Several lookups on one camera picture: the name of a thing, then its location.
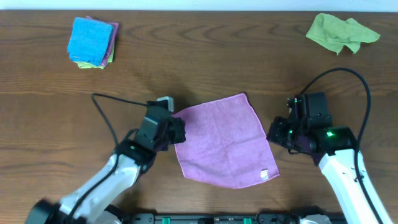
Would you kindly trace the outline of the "pink-purple microfiber cloth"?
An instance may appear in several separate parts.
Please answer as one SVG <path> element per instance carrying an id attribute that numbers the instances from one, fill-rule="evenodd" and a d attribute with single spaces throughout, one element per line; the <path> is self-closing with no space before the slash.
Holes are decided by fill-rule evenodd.
<path id="1" fill-rule="evenodd" d="M 175 145 L 183 176 L 228 189 L 280 175 L 262 124 L 244 93 L 179 111 L 183 143 Z"/>

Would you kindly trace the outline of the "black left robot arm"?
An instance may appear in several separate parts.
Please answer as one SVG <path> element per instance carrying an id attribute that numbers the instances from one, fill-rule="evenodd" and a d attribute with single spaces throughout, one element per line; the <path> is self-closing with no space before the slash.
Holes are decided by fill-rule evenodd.
<path id="1" fill-rule="evenodd" d="M 153 165 L 159 151 L 185 141 L 185 122 L 173 117 L 174 100 L 169 96 L 147 102 L 141 127 L 130 130 L 116 143 L 107 164 L 90 180 L 57 203 L 37 202 L 26 223 L 112 223 L 116 215 L 106 208 L 133 186 Z"/>

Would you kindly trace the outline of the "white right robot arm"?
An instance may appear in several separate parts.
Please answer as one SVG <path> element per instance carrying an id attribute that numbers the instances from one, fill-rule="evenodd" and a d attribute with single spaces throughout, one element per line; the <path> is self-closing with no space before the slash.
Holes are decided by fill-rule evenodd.
<path id="1" fill-rule="evenodd" d="M 348 223 L 391 223 L 347 126 L 334 126 L 324 93 L 287 100 L 288 118 L 275 117 L 267 140 L 290 154 L 309 155 L 330 183 Z"/>

